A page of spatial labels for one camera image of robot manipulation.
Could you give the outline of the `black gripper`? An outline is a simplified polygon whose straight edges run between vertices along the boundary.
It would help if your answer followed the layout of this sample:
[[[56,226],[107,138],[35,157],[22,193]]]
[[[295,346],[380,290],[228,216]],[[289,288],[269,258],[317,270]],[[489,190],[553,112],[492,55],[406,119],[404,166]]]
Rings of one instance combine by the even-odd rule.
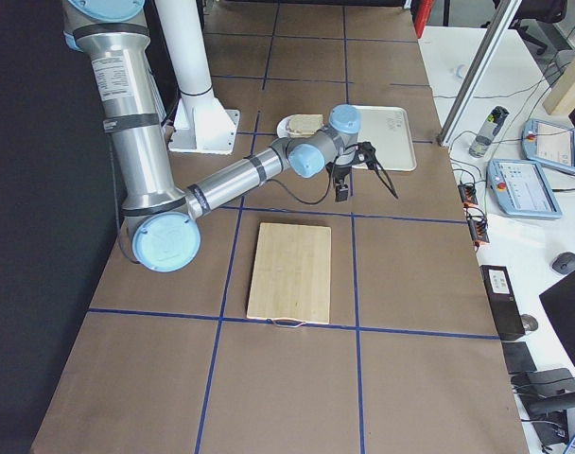
[[[338,166],[330,163],[328,172],[335,188],[335,202],[345,202],[350,197],[350,189],[347,178],[351,175],[350,166]]]

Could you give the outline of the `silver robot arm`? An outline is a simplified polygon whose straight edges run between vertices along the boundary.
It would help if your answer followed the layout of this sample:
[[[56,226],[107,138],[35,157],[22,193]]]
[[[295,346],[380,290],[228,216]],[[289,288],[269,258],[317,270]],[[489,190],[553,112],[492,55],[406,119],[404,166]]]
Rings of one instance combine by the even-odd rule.
[[[286,169],[310,178],[328,166],[349,166],[360,130],[359,111],[335,107],[328,123],[306,138],[280,138],[198,183],[173,180],[146,49],[150,38],[140,1],[66,1],[68,45],[91,61],[105,112],[104,131],[118,158],[127,197],[123,214],[137,261],[176,271],[200,247],[197,219],[263,185]]]

